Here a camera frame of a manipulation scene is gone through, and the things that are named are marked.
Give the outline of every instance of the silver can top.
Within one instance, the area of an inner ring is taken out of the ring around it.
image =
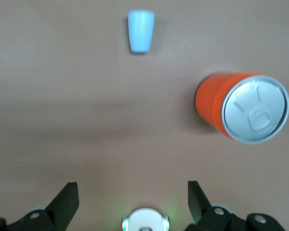
[[[269,140],[289,116],[285,87],[269,76],[252,76],[238,82],[227,94],[222,121],[227,133],[242,143]]]

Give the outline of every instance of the can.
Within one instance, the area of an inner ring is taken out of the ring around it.
[[[219,72],[199,85],[198,114],[222,134],[242,143],[273,138],[289,116],[289,95],[276,79],[260,73]]]

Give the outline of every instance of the beige table surface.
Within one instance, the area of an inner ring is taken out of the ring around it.
[[[156,13],[130,52],[127,14]],[[289,120],[272,140],[230,140],[195,113],[200,81],[257,71],[289,91],[289,0],[0,0],[0,217],[16,221],[69,181],[68,230],[120,231],[150,206],[192,223],[187,182],[289,231]]]

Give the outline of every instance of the plastic cup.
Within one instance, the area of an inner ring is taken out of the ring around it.
[[[148,53],[151,46],[154,12],[148,10],[129,11],[129,37],[133,53]]]
[[[289,116],[289,95],[276,79],[259,73],[220,72],[196,92],[196,109],[206,122],[242,143],[274,137]]]

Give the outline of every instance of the screw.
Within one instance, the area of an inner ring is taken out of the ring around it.
[[[259,223],[262,223],[262,224],[266,223],[266,219],[261,215],[256,215],[255,220],[258,221]]]
[[[216,208],[214,209],[214,212],[217,214],[217,215],[224,215],[224,211],[221,209],[221,208]]]
[[[39,213],[32,213],[30,219],[35,219],[37,217],[39,217]]]

